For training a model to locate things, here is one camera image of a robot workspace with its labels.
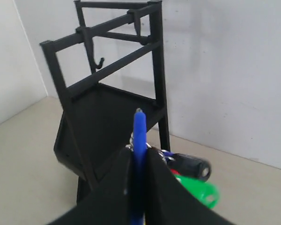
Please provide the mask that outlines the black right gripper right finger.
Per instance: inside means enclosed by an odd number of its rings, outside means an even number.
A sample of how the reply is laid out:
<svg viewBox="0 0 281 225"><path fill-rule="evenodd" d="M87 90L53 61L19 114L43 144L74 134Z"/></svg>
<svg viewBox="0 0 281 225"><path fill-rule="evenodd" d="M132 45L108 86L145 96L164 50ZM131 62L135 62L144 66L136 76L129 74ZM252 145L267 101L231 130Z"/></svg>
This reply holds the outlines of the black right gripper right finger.
<svg viewBox="0 0 281 225"><path fill-rule="evenodd" d="M174 177L157 150L147 150L144 182L147 225L233 224L193 197Z"/></svg>

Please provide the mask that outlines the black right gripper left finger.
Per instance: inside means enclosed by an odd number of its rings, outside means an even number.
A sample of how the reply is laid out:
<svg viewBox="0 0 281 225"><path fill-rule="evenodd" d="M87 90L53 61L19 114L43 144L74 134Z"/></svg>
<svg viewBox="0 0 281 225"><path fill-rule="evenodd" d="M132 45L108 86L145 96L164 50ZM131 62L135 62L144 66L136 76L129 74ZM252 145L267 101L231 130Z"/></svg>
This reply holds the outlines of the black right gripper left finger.
<svg viewBox="0 0 281 225"><path fill-rule="evenodd" d="M99 186L51 225L129 225L133 154L123 148Z"/></svg>

